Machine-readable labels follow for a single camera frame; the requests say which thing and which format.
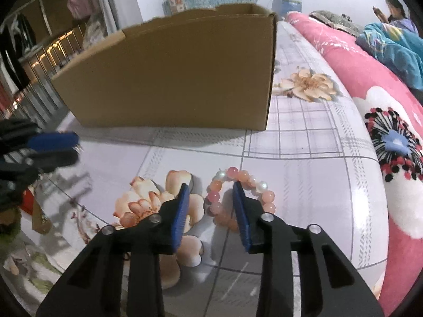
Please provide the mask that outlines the white fluffy rug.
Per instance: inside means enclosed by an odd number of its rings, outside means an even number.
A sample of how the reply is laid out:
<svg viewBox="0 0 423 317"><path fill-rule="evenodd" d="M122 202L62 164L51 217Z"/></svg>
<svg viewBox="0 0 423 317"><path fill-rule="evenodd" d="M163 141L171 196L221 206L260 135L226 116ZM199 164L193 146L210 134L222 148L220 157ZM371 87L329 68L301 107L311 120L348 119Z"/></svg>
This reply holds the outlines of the white fluffy rug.
<svg viewBox="0 0 423 317"><path fill-rule="evenodd" d="M1 243L1 276L30 313L34 313L62 273L23 232L11 242Z"/></svg>

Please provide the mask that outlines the brown paper gift bag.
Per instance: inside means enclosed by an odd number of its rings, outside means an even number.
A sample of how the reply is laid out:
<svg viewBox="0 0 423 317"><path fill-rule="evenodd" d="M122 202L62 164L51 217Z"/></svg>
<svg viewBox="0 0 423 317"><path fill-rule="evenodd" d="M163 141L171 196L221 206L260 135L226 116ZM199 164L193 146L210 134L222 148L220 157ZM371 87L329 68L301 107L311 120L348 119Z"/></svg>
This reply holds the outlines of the brown paper gift bag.
<svg viewBox="0 0 423 317"><path fill-rule="evenodd" d="M36 200L34 200L32 207L31 228L41 235L46 235L52 228L51 220L44 214Z"/></svg>

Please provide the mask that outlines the blue patterned blanket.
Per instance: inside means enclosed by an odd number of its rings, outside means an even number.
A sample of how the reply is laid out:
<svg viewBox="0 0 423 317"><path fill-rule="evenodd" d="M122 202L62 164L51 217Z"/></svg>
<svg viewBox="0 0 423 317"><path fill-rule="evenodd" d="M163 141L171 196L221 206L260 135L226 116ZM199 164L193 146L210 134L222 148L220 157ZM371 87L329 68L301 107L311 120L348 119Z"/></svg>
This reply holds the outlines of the blue patterned blanket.
<svg viewBox="0 0 423 317"><path fill-rule="evenodd" d="M357 36L360 48L413 90L422 91L422 38L385 23L367 24Z"/></svg>

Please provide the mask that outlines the pink floral bedding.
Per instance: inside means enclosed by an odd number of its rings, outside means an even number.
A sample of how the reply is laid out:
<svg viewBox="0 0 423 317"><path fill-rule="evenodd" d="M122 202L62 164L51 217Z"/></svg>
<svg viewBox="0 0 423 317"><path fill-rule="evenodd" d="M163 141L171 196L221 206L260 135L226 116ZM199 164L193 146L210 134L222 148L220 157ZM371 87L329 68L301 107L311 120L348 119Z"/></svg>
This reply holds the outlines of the pink floral bedding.
<svg viewBox="0 0 423 317"><path fill-rule="evenodd" d="M361 113L384 179L389 248L379 302L386 316L422 315L422 105L369 42L290 12L287 21L329 63Z"/></svg>

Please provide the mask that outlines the red paper gift bag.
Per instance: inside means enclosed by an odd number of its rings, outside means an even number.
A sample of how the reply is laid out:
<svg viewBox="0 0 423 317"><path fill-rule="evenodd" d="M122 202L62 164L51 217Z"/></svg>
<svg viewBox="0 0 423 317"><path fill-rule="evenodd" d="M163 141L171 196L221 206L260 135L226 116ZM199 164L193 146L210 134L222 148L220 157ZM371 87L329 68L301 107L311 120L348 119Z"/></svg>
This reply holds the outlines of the red paper gift bag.
<svg viewBox="0 0 423 317"><path fill-rule="evenodd" d="M19 207L27 214L33 215L34 195L30 189L26 189L22 193L22 203Z"/></svg>

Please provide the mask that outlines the seated person in lilac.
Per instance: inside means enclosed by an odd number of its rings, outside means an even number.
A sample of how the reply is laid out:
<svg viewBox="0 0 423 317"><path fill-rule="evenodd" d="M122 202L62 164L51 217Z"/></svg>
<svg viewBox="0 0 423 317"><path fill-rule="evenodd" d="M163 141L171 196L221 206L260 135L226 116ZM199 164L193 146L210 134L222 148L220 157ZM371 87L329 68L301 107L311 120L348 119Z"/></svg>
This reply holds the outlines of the seated person in lilac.
<svg viewBox="0 0 423 317"><path fill-rule="evenodd" d="M389 9L389 16L386 16L381 9L373 7L373 12L380 22L419 34L416 24L406 16L404 7L399 0L385 0L385 2Z"/></svg>

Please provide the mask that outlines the brown cardboard box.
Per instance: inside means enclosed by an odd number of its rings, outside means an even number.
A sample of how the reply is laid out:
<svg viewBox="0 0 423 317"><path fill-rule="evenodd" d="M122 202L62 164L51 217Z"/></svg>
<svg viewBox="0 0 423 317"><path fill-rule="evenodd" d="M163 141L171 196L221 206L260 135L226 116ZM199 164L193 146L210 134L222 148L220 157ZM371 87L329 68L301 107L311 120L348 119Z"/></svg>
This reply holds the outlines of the brown cardboard box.
<svg viewBox="0 0 423 317"><path fill-rule="evenodd" d="M190 9L116 31L52 83L85 127L263 131L277 18L256 4Z"/></svg>

